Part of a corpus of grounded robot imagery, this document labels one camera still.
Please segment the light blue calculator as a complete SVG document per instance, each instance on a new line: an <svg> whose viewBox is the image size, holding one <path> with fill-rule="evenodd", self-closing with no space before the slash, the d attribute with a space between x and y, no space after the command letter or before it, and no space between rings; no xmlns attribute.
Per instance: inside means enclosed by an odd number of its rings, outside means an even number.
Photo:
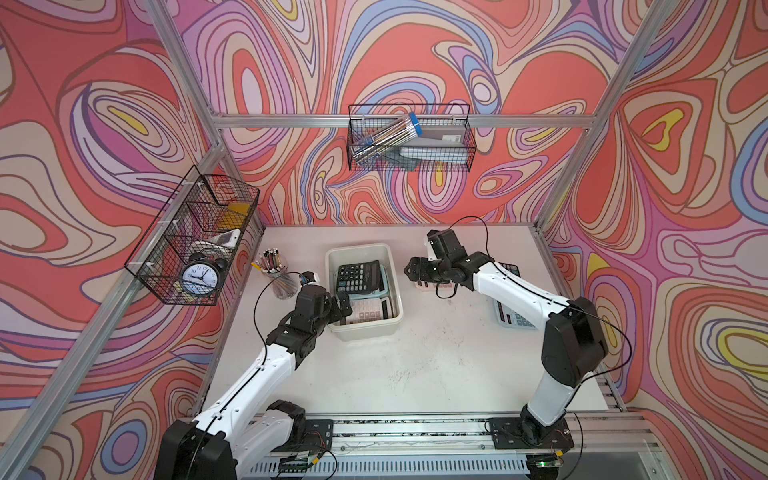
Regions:
<svg viewBox="0 0 768 480"><path fill-rule="evenodd" d="M368 293L368 294L350 294L349 297L351 300L367 300L367 299L388 297L389 295L390 295L389 276L387 274L386 269L383 266L381 266L380 267L380 288L378 290L375 290L374 292Z"/></svg>
<svg viewBox="0 0 768 480"><path fill-rule="evenodd" d="M493 306L493 313L495 315L497 323L507 329L518 329L518 330L535 330L536 327L531 324L528 320L526 320L523 316L519 315L517 312L511 310L506 305L498 302L498 301L492 301L491 302Z"/></svg>

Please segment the white plastic storage box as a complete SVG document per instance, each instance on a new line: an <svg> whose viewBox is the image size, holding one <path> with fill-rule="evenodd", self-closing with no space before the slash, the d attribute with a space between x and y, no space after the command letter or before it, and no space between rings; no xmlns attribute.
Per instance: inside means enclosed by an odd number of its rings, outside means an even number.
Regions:
<svg viewBox="0 0 768 480"><path fill-rule="evenodd" d="M352 314L331 326L342 341L393 334L403 317L394 258L385 243L331 249L326 253L331 292L349 296Z"/></svg>

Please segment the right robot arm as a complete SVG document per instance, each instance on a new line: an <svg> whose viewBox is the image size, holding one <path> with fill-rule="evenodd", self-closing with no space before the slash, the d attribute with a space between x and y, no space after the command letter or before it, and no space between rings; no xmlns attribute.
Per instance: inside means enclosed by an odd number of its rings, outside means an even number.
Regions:
<svg viewBox="0 0 768 480"><path fill-rule="evenodd" d="M414 282L452 283L507 306L543 332L544 373L522 408L518 436L539 446L561 421L582 383L607 356L601 319L584 297L569 300L515 276L490 256L413 257L404 268Z"/></svg>

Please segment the pink calculator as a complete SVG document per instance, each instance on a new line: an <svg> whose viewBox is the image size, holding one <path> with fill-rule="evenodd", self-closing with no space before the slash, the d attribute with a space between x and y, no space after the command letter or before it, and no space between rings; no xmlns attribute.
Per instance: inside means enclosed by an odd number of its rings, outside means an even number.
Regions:
<svg viewBox="0 0 768 480"><path fill-rule="evenodd" d="M451 283L435 284L430 282L417 281L414 282L413 285L419 291L428 292L431 294L438 293L440 296L448 296L453 291Z"/></svg>
<svg viewBox="0 0 768 480"><path fill-rule="evenodd" d="M343 321L344 325L389 320L398 315L388 297L351 300L350 307L352 314Z"/></svg>

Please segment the black calculator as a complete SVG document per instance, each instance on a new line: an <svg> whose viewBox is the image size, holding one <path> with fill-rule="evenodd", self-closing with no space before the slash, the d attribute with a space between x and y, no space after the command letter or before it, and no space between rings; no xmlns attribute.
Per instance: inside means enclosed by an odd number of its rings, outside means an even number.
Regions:
<svg viewBox="0 0 768 480"><path fill-rule="evenodd" d="M344 264L338 267L336 275L338 292L368 294L380 288L380 262L373 260L363 263Z"/></svg>
<svg viewBox="0 0 768 480"><path fill-rule="evenodd" d="M500 262L499 265L505 270L507 270L508 272L510 272L512 275L515 275L517 277L520 276L520 270L517 265L505 263L505 262Z"/></svg>

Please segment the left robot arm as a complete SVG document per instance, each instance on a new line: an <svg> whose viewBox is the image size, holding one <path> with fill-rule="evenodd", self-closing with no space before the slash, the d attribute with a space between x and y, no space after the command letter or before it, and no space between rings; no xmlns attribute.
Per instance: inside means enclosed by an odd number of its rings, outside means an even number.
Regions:
<svg viewBox="0 0 768 480"><path fill-rule="evenodd" d="M270 402L277 387L313 352L325 327L352 315L349 295L332 295L310 282L292 311L264 338L249 369L214 404L191 421L175 421L164 433L156 479L240 479L276 449L321 457L325 440L306 426L305 410Z"/></svg>

